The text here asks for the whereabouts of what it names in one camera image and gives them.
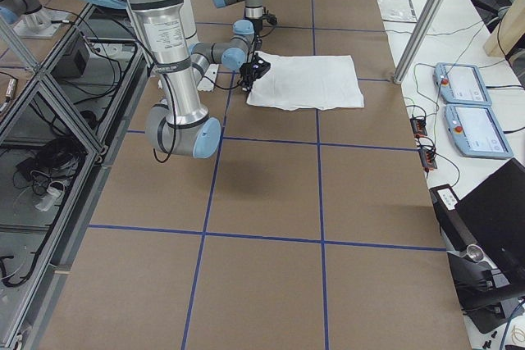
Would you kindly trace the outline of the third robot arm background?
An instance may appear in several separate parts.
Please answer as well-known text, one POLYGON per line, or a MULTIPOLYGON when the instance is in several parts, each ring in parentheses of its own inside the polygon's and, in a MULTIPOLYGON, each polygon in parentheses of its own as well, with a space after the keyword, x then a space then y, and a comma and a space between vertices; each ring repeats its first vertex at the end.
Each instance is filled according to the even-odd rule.
POLYGON ((68 11, 53 11, 39 0, 1 0, 1 16, 15 25, 18 36, 26 39, 50 39, 63 22, 68 23, 68 11))

